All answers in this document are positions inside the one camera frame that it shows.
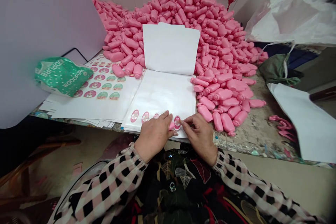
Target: stack of paper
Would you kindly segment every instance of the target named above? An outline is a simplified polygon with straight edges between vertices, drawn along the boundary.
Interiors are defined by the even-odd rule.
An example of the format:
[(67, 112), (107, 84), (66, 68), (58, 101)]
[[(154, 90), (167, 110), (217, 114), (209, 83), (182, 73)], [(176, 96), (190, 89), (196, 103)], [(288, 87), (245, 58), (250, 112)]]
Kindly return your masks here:
[[(139, 132), (144, 122), (166, 110), (173, 119), (184, 119), (196, 110), (190, 79), (200, 32), (165, 23), (144, 24), (142, 28), (147, 71), (121, 125), (128, 132)], [(183, 129), (177, 132), (174, 139), (187, 142)]]
[(41, 105), (53, 118), (73, 118), (97, 127), (112, 128), (121, 123), (141, 83), (133, 75), (118, 78), (113, 74), (112, 62), (102, 54), (86, 64), (94, 74), (74, 97), (50, 94)]
[(267, 86), (295, 126), (302, 158), (336, 163), (336, 119), (316, 106), (307, 92), (283, 84)]

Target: paint-stained table surface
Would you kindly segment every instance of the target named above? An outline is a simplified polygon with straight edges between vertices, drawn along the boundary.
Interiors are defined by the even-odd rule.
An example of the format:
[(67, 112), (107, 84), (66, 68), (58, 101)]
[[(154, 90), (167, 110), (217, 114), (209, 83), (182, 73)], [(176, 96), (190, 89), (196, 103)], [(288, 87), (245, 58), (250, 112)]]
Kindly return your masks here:
[[(281, 159), (307, 165), (322, 166), (326, 168), (335, 167), (335, 164), (306, 161), (299, 157), (299, 147), (292, 141), (278, 134), (277, 122), (268, 120), (268, 118), (273, 115), (278, 115), (282, 118), (286, 117), (277, 101), (265, 85), (264, 79), (261, 77), (259, 72), (253, 76), (252, 79), (257, 81), (256, 84), (251, 86), (251, 90), (254, 93), (253, 98), (265, 100), (267, 105), (262, 108), (252, 108), (248, 118), (236, 129), (237, 135), (235, 137), (227, 136), (225, 132), (214, 131), (214, 143), (223, 150), (233, 152), (240, 152), (265, 158)], [(60, 121), (63, 123), (95, 127), (93, 125), (72, 119), (50, 118), (45, 111), (39, 110), (38, 107), (32, 111), (30, 115)], [(115, 123), (111, 129), (105, 129), (123, 132), (120, 123)]]

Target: pink plastic part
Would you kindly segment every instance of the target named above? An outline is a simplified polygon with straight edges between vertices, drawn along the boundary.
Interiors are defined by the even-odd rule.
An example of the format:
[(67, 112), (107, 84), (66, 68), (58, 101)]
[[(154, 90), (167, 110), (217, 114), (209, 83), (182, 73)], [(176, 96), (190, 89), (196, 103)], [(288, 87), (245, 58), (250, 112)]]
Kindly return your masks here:
[(229, 115), (226, 114), (226, 113), (223, 113), (223, 114), (220, 115), (220, 118), (222, 120), (223, 128), (227, 132), (227, 134), (231, 137), (235, 136), (236, 135), (236, 133), (235, 133), (236, 128), (233, 125), (232, 120), (229, 117)]
[(202, 92), (204, 90), (204, 87), (202, 87), (201, 85), (195, 85), (194, 90), (195, 92)]
[(130, 48), (133, 48), (133, 49), (138, 49), (139, 48), (139, 43), (136, 42), (136, 41), (134, 41), (131, 38), (127, 38), (126, 41), (125, 41), (125, 43)]
[(134, 66), (135, 66), (135, 63), (133, 61), (128, 62), (127, 65), (125, 66), (125, 74), (126, 75), (132, 74), (134, 70)]
[(223, 124), (222, 124), (222, 119), (221, 119), (221, 115), (218, 112), (214, 112), (212, 113), (212, 117), (213, 117), (213, 123), (215, 125), (215, 129), (217, 131), (223, 131)]
[(209, 77), (209, 76), (197, 76), (197, 79), (201, 79), (202, 81), (206, 81), (206, 82), (213, 82), (215, 78), (213, 77)]
[(105, 39), (104, 39), (104, 43), (105, 45), (107, 45), (108, 43), (111, 42), (112, 36), (110, 34), (107, 34)]
[(126, 53), (126, 55), (129, 55), (129, 54), (133, 55), (132, 50), (127, 45), (125, 45), (125, 44), (122, 43), (120, 45), (120, 48), (121, 48), (121, 50), (123, 50), (124, 53)]
[(223, 106), (237, 106), (239, 105), (239, 101), (234, 98), (234, 97), (231, 97), (229, 99), (226, 99), (226, 100), (221, 100), (220, 101), (220, 104), (222, 104)]
[(247, 113), (249, 113), (251, 111), (251, 107), (250, 107), (250, 103), (248, 100), (244, 100), (242, 103), (241, 103), (241, 109), (243, 111), (246, 111)]
[(223, 83), (225, 81), (231, 80), (232, 78), (233, 78), (232, 73), (224, 73), (216, 76), (217, 83)]
[(227, 111), (229, 111), (230, 108), (230, 106), (223, 106), (222, 104), (218, 105), (218, 110), (220, 114), (226, 113)]
[(201, 85), (203, 87), (209, 86), (209, 82), (206, 82), (204, 80), (200, 80), (200, 79), (197, 79), (197, 78), (191, 78), (190, 82), (194, 83), (196, 85)]
[(251, 108), (263, 107), (266, 105), (266, 102), (263, 100), (249, 100), (248, 101)]
[(118, 64), (112, 65), (112, 71), (117, 77), (124, 77), (125, 72), (121, 69), (121, 67)]
[(120, 67), (123, 68), (124, 66), (126, 66), (128, 64), (128, 62), (130, 62), (133, 59), (133, 55), (127, 55), (126, 58), (124, 58), (120, 63)]
[(134, 70), (133, 70), (133, 74), (134, 74), (134, 77), (136, 79), (140, 79), (141, 76), (142, 76), (142, 66), (137, 64), (134, 66)]
[(216, 107), (216, 105), (205, 96), (202, 96), (199, 102), (206, 106), (208, 110), (213, 110)]
[(240, 111), (238, 115), (234, 117), (234, 120), (232, 121), (233, 125), (238, 127), (243, 124), (245, 119), (247, 118), (248, 113), (246, 111)]
[(220, 87), (220, 84), (218, 84), (218, 83), (211, 84), (206, 89), (204, 89), (204, 92), (206, 94), (209, 94), (209, 93), (214, 92), (215, 90), (217, 90), (219, 87)]
[(244, 101), (249, 100), (253, 97), (253, 92), (250, 89), (245, 89), (244, 91), (241, 91), (239, 95), (237, 96), (238, 101)]
[(240, 111), (241, 111), (240, 106), (234, 106), (228, 110), (227, 114), (231, 119), (233, 119)]
[(210, 111), (207, 109), (206, 106), (201, 105), (197, 108), (197, 111), (204, 117), (204, 119), (207, 122), (211, 122), (213, 120), (212, 114), (210, 113)]
[(213, 96), (214, 100), (227, 100), (232, 97), (232, 91), (229, 89), (224, 89), (222, 91), (219, 91)]

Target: person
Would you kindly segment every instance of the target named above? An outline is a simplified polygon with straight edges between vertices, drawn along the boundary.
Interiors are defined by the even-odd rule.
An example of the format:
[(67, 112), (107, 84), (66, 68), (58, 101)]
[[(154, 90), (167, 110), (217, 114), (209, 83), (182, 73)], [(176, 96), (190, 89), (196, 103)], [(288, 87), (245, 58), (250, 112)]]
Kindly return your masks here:
[(180, 121), (190, 150), (162, 151), (175, 131), (168, 111), (74, 189), (53, 223), (323, 223), (279, 187), (218, 149), (200, 114)]

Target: oval sticker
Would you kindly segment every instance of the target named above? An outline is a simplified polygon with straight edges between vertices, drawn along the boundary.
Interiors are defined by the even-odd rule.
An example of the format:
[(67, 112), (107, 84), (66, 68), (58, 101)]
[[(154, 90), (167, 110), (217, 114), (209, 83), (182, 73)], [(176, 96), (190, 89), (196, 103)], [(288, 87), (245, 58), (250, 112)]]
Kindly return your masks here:
[(175, 126), (174, 126), (174, 128), (176, 130), (179, 130), (180, 127), (181, 127), (180, 120), (181, 120), (181, 118), (179, 116), (175, 116), (175, 119), (174, 119), (174, 125)]
[(93, 82), (90, 84), (89, 88), (100, 88), (100, 82)]
[(146, 111), (141, 118), (141, 123), (147, 122), (148, 119), (149, 119), (149, 113)]
[(81, 97), (82, 94), (83, 94), (83, 91), (80, 90), (80, 89), (78, 89), (78, 90), (76, 91), (76, 93), (73, 95), (73, 97)]
[(131, 115), (131, 123), (134, 123), (139, 117), (139, 110), (134, 110)]

